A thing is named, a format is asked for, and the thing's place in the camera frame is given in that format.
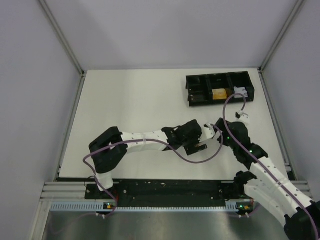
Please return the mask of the brown leather card holder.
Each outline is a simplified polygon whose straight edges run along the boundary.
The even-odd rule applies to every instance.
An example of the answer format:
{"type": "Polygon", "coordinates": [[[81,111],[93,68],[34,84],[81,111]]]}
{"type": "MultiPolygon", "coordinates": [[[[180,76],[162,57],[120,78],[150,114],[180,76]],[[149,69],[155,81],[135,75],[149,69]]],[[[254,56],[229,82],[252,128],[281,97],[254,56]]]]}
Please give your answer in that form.
{"type": "Polygon", "coordinates": [[[195,148],[206,147],[206,146],[207,145],[205,143],[198,143],[194,145],[195,148]]]}

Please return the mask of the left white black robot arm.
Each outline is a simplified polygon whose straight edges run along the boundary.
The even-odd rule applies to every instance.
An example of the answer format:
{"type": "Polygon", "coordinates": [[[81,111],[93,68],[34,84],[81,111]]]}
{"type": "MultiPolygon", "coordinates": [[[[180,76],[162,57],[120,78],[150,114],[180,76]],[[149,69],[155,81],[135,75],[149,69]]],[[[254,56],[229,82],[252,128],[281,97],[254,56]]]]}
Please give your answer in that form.
{"type": "Polygon", "coordinates": [[[201,126],[191,120],[176,127],[163,127],[160,130],[133,133],[110,127],[89,144],[95,176],[100,183],[100,191],[109,190],[114,181],[112,171],[125,155],[142,151],[176,151],[184,148],[188,156],[207,148],[205,141],[213,138],[215,131],[207,124],[201,126]]]}

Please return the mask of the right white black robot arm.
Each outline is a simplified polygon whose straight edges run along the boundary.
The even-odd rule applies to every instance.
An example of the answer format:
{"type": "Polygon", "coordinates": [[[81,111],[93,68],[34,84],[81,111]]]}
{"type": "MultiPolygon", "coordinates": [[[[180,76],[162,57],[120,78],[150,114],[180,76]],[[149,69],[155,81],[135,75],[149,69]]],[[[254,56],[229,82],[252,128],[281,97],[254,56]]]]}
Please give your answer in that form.
{"type": "Polygon", "coordinates": [[[229,147],[237,161],[247,168],[236,174],[235,189],[254,199],[275,217],[288,239],[318,240],[320,203],[282,174],[267,152],[251,141],[244,123],[219,118],[216,126],[222,133],[218,141],[229,147]]]}

